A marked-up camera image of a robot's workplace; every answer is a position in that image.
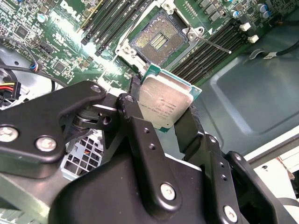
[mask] gray plastic panel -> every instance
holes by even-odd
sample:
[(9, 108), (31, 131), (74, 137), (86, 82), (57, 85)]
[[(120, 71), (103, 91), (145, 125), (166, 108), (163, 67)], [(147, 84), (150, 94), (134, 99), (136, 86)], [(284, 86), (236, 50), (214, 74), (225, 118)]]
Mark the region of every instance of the gray plastic panel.
[[(289, 20), (299, 19), (299, 10)], [(277, 27), (253, 49), (286, 49), (299, 27)], [(271, 60), (241, 55), (201, 86), (194, 105), (222, 150), (246, 155), (299, 125), (299, 49)]]

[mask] cable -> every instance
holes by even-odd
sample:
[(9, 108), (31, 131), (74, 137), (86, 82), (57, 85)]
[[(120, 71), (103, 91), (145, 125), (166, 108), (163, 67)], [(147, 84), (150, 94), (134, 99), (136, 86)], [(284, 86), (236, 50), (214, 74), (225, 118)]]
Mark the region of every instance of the cable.
[(290, 53), (291, 51), (297, 49), (299, 47), (299, 41), (297, 41), (296, 43), (294, 43), (294, 45), (290, 46), (289, 48), (276, 52), (276, 56), (282, 56), (282, 55), (286, 55), (288, 53)]
[[(6, 65), (6, 64), (2, 61), (1, 58), (0, 58), (0, 64)], [(18, 78), (17, 78), (17, 76), (15, 76), (15, 74), (14, 74), (11, 70), (4, 70), (4, 71), (8, 74), (8, 76), (9, 76), (9, 78), (10, 78), (10, 81), (13, 81), (13, 82), (15, 82), (15, 83), (18, 82)]]
[(9, 66), (9, 65), (2, 65), (2, 64), (0, 64), (0, 69), (7, 69), (7, 70), (15, 70), (15, 71), (23, 71), (23, 72), (33, 73), (33, 74), (48, 78), (48, 79), (52, 80), (53, 82), (56, 82), (57, 84), (61, 85), (62, 87), (67, 87), (68, 86), (67, 84), (60, 81), (59, 79), (48, 75), (44, 71), (34, 72), (31, 69), (21, 68), (21, 67), (16, 67), (16, 66)]
[(0, 86), (7, 86), (7, 85), (14, 85), (14, 83), (3, 83), (3, 84), (0, 84)]
[(30, 52), (30, 50), (20, 41), (17, 41), (13, 38), (7, 37), (7, 36), (0, 36), (0, 40), (9, 40), (9, 41), (13, 41), (17, 44), (19, 44), (22, 48), (24, 48), (24, 50), (26, 50), (28, 52), (28, 54), (31, 56), (33, 62), (36, 64), (36, 67), (38, 67), (38, 63), (37, 60), (34, 58), (33, 54)]
[(9, 86), (0, 86), (0, 90), (10, 90), (11, 92), (14, 91), (14, 89)]
[(51, 92), (54, 92), (56, 89), (56, 84), (53, 80), (51, 80)]

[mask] screw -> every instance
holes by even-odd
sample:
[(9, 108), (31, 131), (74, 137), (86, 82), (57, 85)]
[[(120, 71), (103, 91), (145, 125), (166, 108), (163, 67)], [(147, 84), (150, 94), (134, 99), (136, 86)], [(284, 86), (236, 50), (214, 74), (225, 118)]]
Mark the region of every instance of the screw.
[(213, 136), (210, 136), (210, 140), (213, 142), (213, 143), (216, 143), (216, 140)]
[(163, 183), (161, 185), (161, 192), (162, 192), (163, 197), (165, 197), (165, 199), (167, 199), (169, 201), (172, 201), (176, 197), (176, 192), (174, 191), (172, 186), (170, 186), (167, 183)]
[(19, 136), (19, 133), (13, 127), (0, 127), (0, 141), (11, 142)]
[(233, 223), (238, 222), (238, 216), (230, 206), (228, 206), (228, 205), (224, 206), (223, 210), (224, 210), (225, 215), (231, 222), (233, 222)]
[(238, 155), (238, 154), (235, 154), (235, 157), (237, 158), (237, 160), (241, 161), (242, 158)]
[(194, 40), (195, 39), (195, 34), (194, 33), (188, 33), (188, 38), (189, 40)]
[(56, 145), (56, 141), (50, 137), (41, 137), (36, 141), (36, 147), (43, 152), (51, 152)]
[(127, 95), (125, 98), (130, 102), (134, 102), (134, 99), (129, 95)]
[(95, 92), (101, 92), (101, 89), (97, 86), (97, 85), (93, 85), (92, 87), (90, 87), (93, 91)]

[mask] ram slot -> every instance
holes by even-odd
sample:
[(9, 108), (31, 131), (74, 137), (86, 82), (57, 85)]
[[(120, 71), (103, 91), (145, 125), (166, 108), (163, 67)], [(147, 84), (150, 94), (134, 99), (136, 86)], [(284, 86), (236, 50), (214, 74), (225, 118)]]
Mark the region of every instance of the ram slot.
[(102, 9), (106, 9), (111, 3), (111, 0), (106, 1), (100, 1), (97, 8), (94, 10), (94, 12), (87, 18), (85, 23), (81, 26), (80, 30), (86, 31), (91, 28), (94, 21), (96, 21), (100, 17), (100, 13)]
[[(231, 40), (231, 38), (233, 38), (234, 36), (236, 36), (237, 34), (232, 30), (232, 32), (227, 33), (227, 35), (222, 36), (220, 39), (218, 39), (215, 43), (223, 46), (224, 43), (226, 43), (227, 41)], [(209, 47), (202, 51), (201, 54), (199, 54), (198, 56), (194, 57), (194, 59), (192, 61), (190, 61), (188, 63), (188, 65), (183, 68), (178, 74), (179, 77), (181, 78), (185, 78), (186, 74), (189, 73), (190, 70), (193, 69), (194, 66), (197, 66), (200, 63), (203, 63), (205, 60), (208, 59), (209, 56), (211, 56), (213, 53), (217, 52), (218, 49), (216, 49), (214, 46), (209, 45)]]
[[(232, 50), (237, 50), (239, 49), (241, 46), (243, 45), (242, 42), (239, 42), (236, 46), (234, 46), (232, 48)], [(225, 54), (225, 52), (223, 52), (222, 56), (220, 58), (217, 59), (217, 61), (214, 63), (216, 66), (218, 66), (219, 64), (221, 64), (221, 62), (223, 62), (225, 59), (227, 59), (229, 57), (229, 55)], [(192, 79), (190, 79), (190, 82), (195, 84), (197, 83), (200, 79), (202, 79), (206, 74), (208, 74), (209, 72), (211, 72), (215, 67), (210, 67), (208, 70), (202, 72), (202, 73), (198, 73), (197, 75), (193, 76)]]
[(121, 16), (123, 16), (123, 12), (128, 11), (132, 2), (133, 1), (130, 1), (130, 0), (128, 2), (126, 2), (124, 7), (122, 8), (122, 10), (119, 10), (116, 17), (113, 18), (113, 21), (111, 21), (111, 23), (105, 29), (102, 29), (98, 34), (96, 34), (96, 36), (94, 38), (96, 41), (105, 37), (107, 35), (107, 33), (109, 32), (109, 30), (111, 30), (111, 28), (113, 28), (119, 22), (119, 19), (121, 18)]
[[(235, 36), (237, 36), (236, 33), (231, 33), (231, 34), (219, 39), (219, 41), (217, 41), (216, 43), (223, 47), (225, 45), (225, 43), (234, 39)], [(179, 77), (181, 77), (183, 79), (186, 78), (188, 73), (191, 70), (194, 70), (194, 67), (204, 63), (204, 61), (208, 60), (209, 57), (211, 57), (216, 52), (219, 52), (219, 50), (216, 49), (215, 47), (211, 46), (210, 48), (208, 48), (205, 52), (203, 52), (203, 54), (201, 54), (200, 56), (196, 57), (193, 61), (191, 61), (189, 63), (189, 65), (184, 70), (182, 70), (182, 72), (180, 72)]]
[(109, 34), (107, 37), (105, 37), (104, 42), (98, 45), (98, 50), (95, 52), (95, 54), (97, 56), (100, 56), (101, 53), (106, 49), (106, 47), (108, 46), (108, 44), (114, 38), (116, 38), (116, 36), (119, 33), (119, 31), (121, 30), (121, 28), (123, 28), (126, 25), (126, 23), (128, 22), (128, 20), (130, 18), (132, 18), (134, 14), (136, 14), (139, 10), (141, 10), (143, 7), (145, 7), (151, 1), (152, 0), (141, 0), (140, 2), (138, 2), (135, 5), (135, 7), (132, 10), (129, 11), (129, 13), (126, 15), (126, 17), (124, 17), (122, 19), (122, 22), (120, 22), (118, 24), (118, 26), (116, 28), (114, 28), (114, 31), (111, 34)]
[[(212, 37), (209, 38), (209, 41), (215, 42), (219, 37), (224, 36), (224, 34), (228, 31), (233, 29), (233, 25), (231, 22), (228, 22), (224, 27), (219, 30), (216, 34), (214, 34)], [(182, 68), (184, 68), (190, 61), (193, 60), (194, 56), (198, 53), (201, 53), (204, 49), (209, 47), (210, 45), (207, 43), (202, 44), (195, 52), (193, 52), (181, 65), (179, 65), (177, 68), (175, 68), (172, 72), (176, 74), (178, 71), (180, 71)]]
[[(238, 42), (242, 42), (242, 39), (240, 40), (239, 37), (235, 37), (235, 38), (232, 38), (231, 40), (229, 40), (228, 42), (226, 42), (225, 44), (223, 44), (223, 47), (233, 49), (234, 46)], [(220, 50), (216, 50), (212, 54), (207, 55), (207, 60), (205, 60), (203, 63), (201, 63), (198, 66), (196, 66), (195, 68), (193, 68), (192, 71), (190, 71), (189, 73), (187, 73), (185, 75), (184, 79), (185, 80), (191, 80), (192, 77), (194, 76), (194, 74), (198, 74), (199, 72), (201, 72), (207, 66), (215, 67), (215, 65), (213, 64), (213, 61), (216, 58), (218, 58), (219, 55), (222, 55), (222, 54), (227, 54), (227, 53), (225, 53), (223, 51), (220, 51)]]
[[(225, 44), (224, 46), (225, 47), (230, 46), (232, 50), (236, 50), (240, 46), (242, 46), (242, 44), (243, 44), (242, 40), (234, 39), (233, 41)], [(206, 74), (206, 71), (214, 69), (227, 57), (229, 57), (229, 54), (226, 54), (225, 52), (218, 50), (217, 53), (214, 54), (214, 56), (211, 57), (210, 60), (207, 61), (203, 66), (198, 67), (196, 70), (190, 73), (186, 78), (186, 80), (188, 82), (194, 83), (194, 80), (197, 79), (198, 76), (203, 77)]]
[(90, 28), (90, 30), (87, 32), (81, 43), (83, 45), (86, 45), (90, 42), (90, 40), (93, 38), (93, 36), (99, 31), (99, 29), (102, 28), (102, 26), (108, 26), (107, 23), (108, 20), (111, 18), (109, 15), (111, 12), (113, 12), (114, 8), (118, 7), (122, 1), (114, 0), (114, 1), (107, 1), (105, 5), (103, 6), (103, 12), (104, 14), (98, 12), (97, 18), (93, 20), (93, 24)]

